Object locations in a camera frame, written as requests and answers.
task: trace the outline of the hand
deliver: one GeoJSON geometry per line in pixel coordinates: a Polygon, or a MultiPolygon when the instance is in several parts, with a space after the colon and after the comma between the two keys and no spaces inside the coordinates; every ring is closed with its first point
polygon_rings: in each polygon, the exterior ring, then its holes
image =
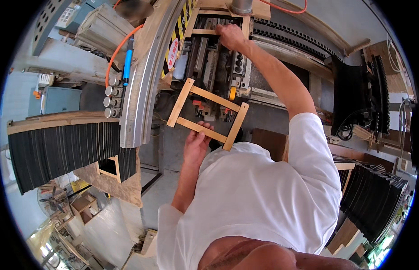
{"type": "MultiPolygon", "coordinates": [[[[214,130],[214,127],[210,127],[209,123],[203,123],[203,121],[200,121],[197,124],[209,128],[212,131],[214,130]]],[[[184,165],[200,167],[203,159],[205,158],[205,154],[207,153],[210,141],[211,138],[205,136],[203,131],[199,133],[194,130],[190,131],[190,134],[185,140],[184,165]]]]}
{"type": "Polygon", "coordinates": [[[221,25],[217,24],[216,34],[220,35],[220,41],[222,45],[228,48],[231,51],[238,51],[242,54],[245,53],[247,48],[248,40],[245,39],[242,30],[238,25],[226,24],[221,25]]]}

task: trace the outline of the metal leg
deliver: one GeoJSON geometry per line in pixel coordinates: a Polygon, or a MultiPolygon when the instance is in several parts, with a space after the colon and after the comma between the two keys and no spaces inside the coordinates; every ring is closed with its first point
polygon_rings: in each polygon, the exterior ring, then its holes
{"type": "Polygon", "coordinates": [[[149,191],[149,189],[154,186],[157,181],[163,176],[164,173],[164,125],[160,125],[160,135],[158,136],[158,170],[156,170],[156,167],[144,165],[144,167],[141,167],[142,171],[148,172],[148,173],[155,173],[156,175],[151,179],[145,186],[142,187],[142,190],[140,192],[140,196],[142,197],[149,191]]]}

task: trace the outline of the orange cable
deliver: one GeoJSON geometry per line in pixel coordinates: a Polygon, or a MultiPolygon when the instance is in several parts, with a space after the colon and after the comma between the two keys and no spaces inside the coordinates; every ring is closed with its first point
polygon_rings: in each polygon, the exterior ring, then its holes
{"type": "Polygon", "coordinates": [[[110,67],[112,66],[112,63],[114,62],[114,59],[116,57],[116,55],[118,54],[118,51],[120,51],[121,47],[124,45],[124,43],[126,43],[126,41],[131,37],[131,35],[133,35],[134,33],[136,33],[137,30],[141,29],[143,26],[143,24],[139,25],[138,27],[136,27],[133,31],[130,32],[130,34],[128,34],[123,41],[121,41],[121,43],[118,45],[118,47],[116,48],[116,50],[114,51],[114,54],[112,55],[112,58],[109,61],[109,64],[107,66],[107,70],[106,70],[106,88],[109,86],[109,73],[110,73],[110,67]]]}
{"type": "Polygon", "coordinates": [[[114,9],[116,8],[116,6],[118,5],[118,3],[120,2],[121,0],[118,0],[117,2],[116,2],[116,4],[114,5],[114,9]]]}
{"type": "Polygon", "coordinates": [[[305,10],[307,9],[307,0],[304,0],[304,8],[300,11],[292,11],[292,10],[289,10],[289,9],[284,9],[282,7],[276,6],[276,5],[274,5],[270,2],[267,2],[265,0],[260,0],[260,1],[272,6],[273,8],[277,8],[278,10],[281,10],[281,11],[284,11],[284,12],[287,12],[287,13],[292,13],[292,14],[301,14],[301,13],[304,13],[305,10]]]}

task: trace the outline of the white t-shirt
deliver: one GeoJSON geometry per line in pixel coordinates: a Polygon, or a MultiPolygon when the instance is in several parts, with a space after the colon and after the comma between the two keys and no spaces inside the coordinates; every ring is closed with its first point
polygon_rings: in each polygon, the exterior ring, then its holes
{"type": "Polygon", "coordinates": [[[342,192],[318,116],[291,119],[288,160],[274,162],[247,142],[208,154],[185,214],[168,204],[158,210],[160,269],[196,270],[208,246],[224,236],[319,254],[335,229],[342,192]]]}

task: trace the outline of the dust collection pipe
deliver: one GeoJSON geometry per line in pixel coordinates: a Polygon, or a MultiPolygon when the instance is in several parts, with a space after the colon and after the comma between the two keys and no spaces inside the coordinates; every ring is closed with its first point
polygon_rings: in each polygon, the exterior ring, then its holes
{"type": "Polygon", "coordinates": [[[253,0],[233,0],[231,10],[238,15],[248,15],[251,13],[251,3],[253,0]]]}

